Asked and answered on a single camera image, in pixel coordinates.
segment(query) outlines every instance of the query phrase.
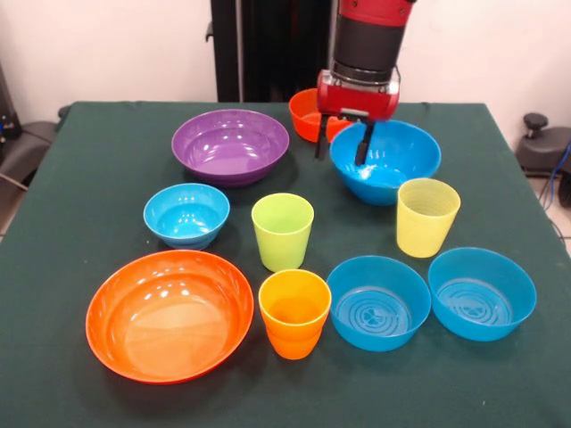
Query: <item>small orange bowl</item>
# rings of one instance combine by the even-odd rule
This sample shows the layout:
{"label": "small orange bowl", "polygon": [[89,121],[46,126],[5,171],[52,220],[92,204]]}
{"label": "small orange bowl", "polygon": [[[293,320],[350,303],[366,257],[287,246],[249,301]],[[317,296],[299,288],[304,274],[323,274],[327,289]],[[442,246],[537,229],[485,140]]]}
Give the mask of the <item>small orange bowl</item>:
{"label": "small orange bowl", "polygon": [[[289,112],[292,115],[295,132],[312,143],[318,141],[321,113],[318,111],[318,90],[313,87],[298,92],[289,100]],[[331,143],[339,131],[351,125],[349,120],[329,118],[327,121],[327,141]]]}
{"label": "small orange bowl", "polygon": [[86,334],[113,372],[141,383],[180,383],[234,352],[252,316],[252,289],[237,267],[203,251],[163,251],[103,283],[87,310]]}

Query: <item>green cup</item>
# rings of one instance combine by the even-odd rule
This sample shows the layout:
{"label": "green cup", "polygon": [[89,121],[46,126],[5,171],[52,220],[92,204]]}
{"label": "green cup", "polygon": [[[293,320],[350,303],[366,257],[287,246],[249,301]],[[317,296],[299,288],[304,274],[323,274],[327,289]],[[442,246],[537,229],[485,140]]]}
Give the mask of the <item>green cup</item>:
{"label": "green cup", "polygon": [[313,216],[311,204],[297,194],[273,193],[254,204],[253,228],[261,262],[268,270],[302,265]]}

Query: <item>blue bowl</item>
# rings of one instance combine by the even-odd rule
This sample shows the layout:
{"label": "blue bowl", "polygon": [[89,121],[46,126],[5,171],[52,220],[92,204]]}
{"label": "blue bowl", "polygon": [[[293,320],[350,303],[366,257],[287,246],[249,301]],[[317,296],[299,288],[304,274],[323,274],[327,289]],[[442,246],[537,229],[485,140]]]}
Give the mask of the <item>blue bowl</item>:
{"label": "blue bowl", "polygon": [[433,311],[451,332],[479,342],[510,334],[535,308],[534,282],[514,261],[481,248],[457,248],[428,269]]}
{"label": "blue bowl", "polygon": [[215,187],[173,185],[146,203],[145,224],[168,246],[203,250],[216,238],[230,213],[230,202]]}
{"label": "blue bowl", "polygon": [[363,350],[401,347],[430,313],[424,279],[400,261],[360,256],[337,266],[327,279],[331,319],[347,342]]}
{"label": "blue bowl", "polygon": [[399,186],[407,180],[431,177],[440,166],[436,140],[420,128],[398,120],[377,122],[365,164],[355,165],[365,125],[355,123],[338,133],[329,153],[343,182],[362,201],[394,205]]}

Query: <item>green tablecloth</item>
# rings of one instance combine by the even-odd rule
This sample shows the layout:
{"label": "green tablecloth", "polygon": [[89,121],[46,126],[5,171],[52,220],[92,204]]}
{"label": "green tablecloth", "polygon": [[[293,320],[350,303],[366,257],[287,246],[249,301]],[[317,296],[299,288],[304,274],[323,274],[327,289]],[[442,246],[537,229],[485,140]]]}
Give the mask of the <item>green tablecloth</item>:
{"label": "green tablecloth", "polygon": [[[165,247],[142,209],[165,186],[191,180],[170,152],[174,130],[199,103],[78,103],[0,245],[0,425],[104,426],[571,426],[571,263],[485,106],[403,104],[396,118],[442,147],[437,177],[462,208],[444,248],[500,251],[534,279],[536,311],[507,339],[468,342],[431,316],[399,350],[354,349],[327,323],[298,362],[276,356],[256,309],[231,358],[190,383],[150,386],[104,368],[84,320],[95,290],[117,268]],[[246,104],[282,121],[289,153],[262,182],[226,191],[228,223],[209,251],[236,263],[254,292],[268,275],[250,209],[267,193],[308,198],[316,220],[303,265],[327,276],[339,262],[375,253],[422,276],[430,260],[394,242],[394,208],[356,200],[330,161],[295,133],[284,104]]]}

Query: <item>white wall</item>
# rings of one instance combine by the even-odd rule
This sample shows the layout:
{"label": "white wall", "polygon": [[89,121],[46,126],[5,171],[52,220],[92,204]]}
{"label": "white wall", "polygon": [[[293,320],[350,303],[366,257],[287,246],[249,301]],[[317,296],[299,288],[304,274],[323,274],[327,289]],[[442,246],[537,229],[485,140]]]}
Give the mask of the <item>white wall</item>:
{"label": "white wall", "polygon": [[0,0],[21,120],[77,100],[216,101],[210,0]]}
{"label": "white wall", "polygon": [[[527,111],[571,126],[570,16],[569,0],[418,0],[401,99],[487,103],[511,144]],[[78,99],[213,101],[209,21],[210,0],[0,0],[0,58],[24,120]]]}
{"label": "white wall", "polygon": [[528,111],[571,126],[570,17],[569,0],[418,0],[401,99],[487,103],[512,146]]}

